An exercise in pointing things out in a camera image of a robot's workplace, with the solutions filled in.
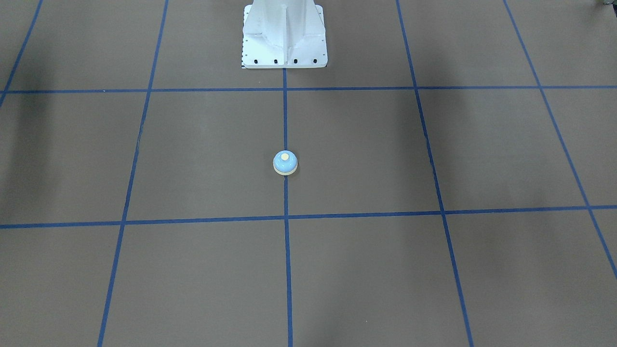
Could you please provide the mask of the light blue call bell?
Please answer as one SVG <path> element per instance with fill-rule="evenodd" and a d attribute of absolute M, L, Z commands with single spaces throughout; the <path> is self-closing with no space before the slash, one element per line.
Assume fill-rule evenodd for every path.
<path fill-rule="evenodd" d="M 282 176 L 288 176 L 295 173 L 299 167 L 297 156 L 291 151 L 280 151 L 272 160 L 273 169 L 276 173 Z"/>

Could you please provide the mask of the brown paper table mat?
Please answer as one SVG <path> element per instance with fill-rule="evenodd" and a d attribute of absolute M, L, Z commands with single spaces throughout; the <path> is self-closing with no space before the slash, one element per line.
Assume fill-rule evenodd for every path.
<path fill-rule="evenodd" d="M 1 2 L 3 347 L 616 345 L 613 9 L 247 4 Z"/>

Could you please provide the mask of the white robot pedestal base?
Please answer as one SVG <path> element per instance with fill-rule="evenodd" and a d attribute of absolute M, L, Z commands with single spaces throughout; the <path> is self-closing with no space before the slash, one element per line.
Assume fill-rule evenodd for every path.
<path fill-rule="evenodd" d="M 243 11 L 241 66 L 304 69 L 328 65 L 322 6 L 312 0 L 254 0 Z"/>

